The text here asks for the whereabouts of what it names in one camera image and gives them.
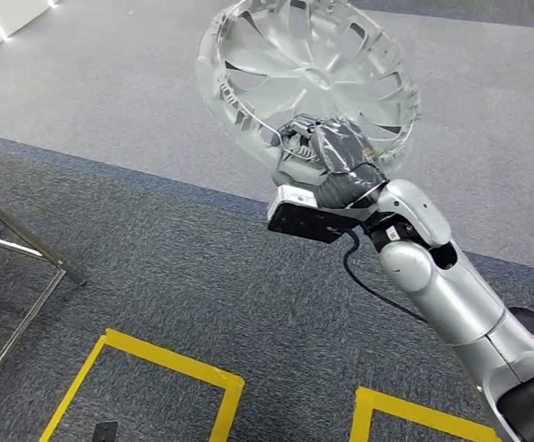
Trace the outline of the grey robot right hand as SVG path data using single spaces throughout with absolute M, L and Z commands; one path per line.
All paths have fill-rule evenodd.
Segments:
M 281 152 L 273 182 L 312 192 L 321 208 L 367 207 L 389 181 L 373 143 L 347 119 L 301 113 L 278 133 L 272 138 Z

